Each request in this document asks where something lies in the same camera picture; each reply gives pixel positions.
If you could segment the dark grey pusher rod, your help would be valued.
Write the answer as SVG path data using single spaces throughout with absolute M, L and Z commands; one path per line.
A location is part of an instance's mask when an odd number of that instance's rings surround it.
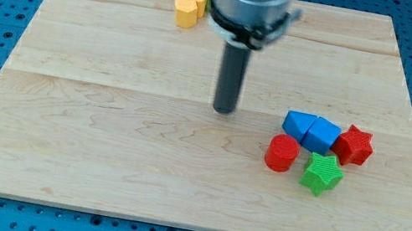
M 213 101 L 218 113 L 226 115 L 235 110 L 250 55 L 249 49 L 225 45 Z

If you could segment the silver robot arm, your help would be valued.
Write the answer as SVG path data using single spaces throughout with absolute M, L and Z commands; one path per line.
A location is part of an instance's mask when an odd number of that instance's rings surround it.
M 213 108 L 227 115 L 236 109 L 251 52 L 279 40 L 300 18 L 291 0 L 210 0 L 210 24 L 224 43 Z

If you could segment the green block behind arm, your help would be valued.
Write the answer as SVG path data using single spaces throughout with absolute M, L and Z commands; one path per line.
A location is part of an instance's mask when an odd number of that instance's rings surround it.
M 211 13 L 211 7 L 212 7 L 212 0 L 206 0 L 205 12 L 206 13 Z

